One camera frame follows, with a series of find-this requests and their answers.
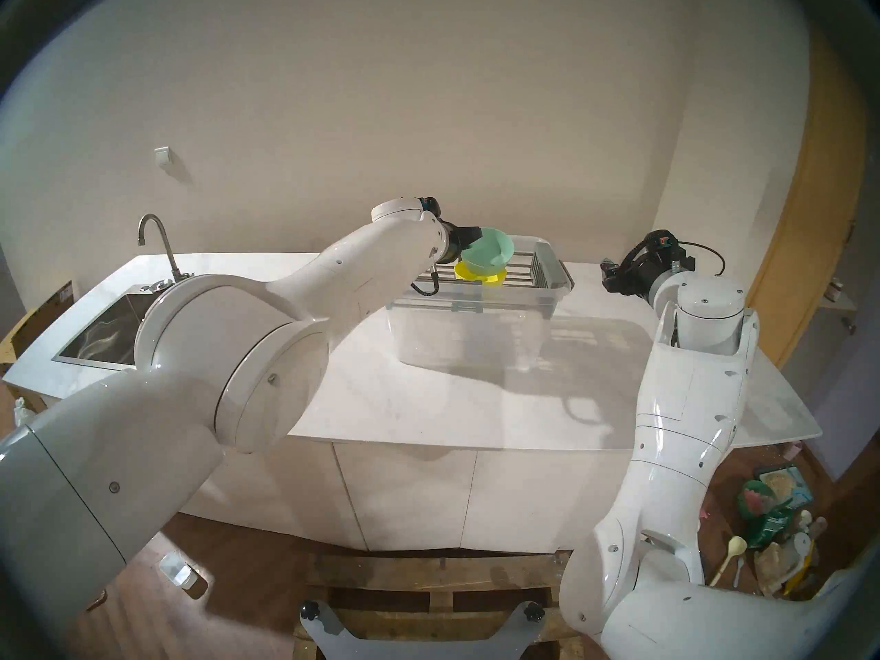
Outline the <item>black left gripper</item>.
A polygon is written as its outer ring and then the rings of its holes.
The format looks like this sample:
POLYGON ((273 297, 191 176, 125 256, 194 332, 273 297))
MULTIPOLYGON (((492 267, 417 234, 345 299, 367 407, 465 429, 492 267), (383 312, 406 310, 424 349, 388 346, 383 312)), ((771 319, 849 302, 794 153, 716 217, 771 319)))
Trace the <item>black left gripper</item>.
POLYGON ((479 226, 459 227, 452 223, 439 223, 443 228, 442 246, 437 254, 437 264, 452 264, 459 259, 460 252, 471 247, 483 236, 479 226))

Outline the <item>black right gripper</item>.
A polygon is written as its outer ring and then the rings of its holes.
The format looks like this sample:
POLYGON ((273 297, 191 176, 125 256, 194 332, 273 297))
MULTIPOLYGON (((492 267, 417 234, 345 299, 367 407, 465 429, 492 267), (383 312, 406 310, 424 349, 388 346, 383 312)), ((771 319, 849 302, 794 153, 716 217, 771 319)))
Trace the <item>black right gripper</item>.
POLYGON ((686 250, 645 250, 628 267, 603 259, 603 286, 610 293, 623 296, 649 296, 667 279, 684 271, 693 271, 693 256, 686 250))

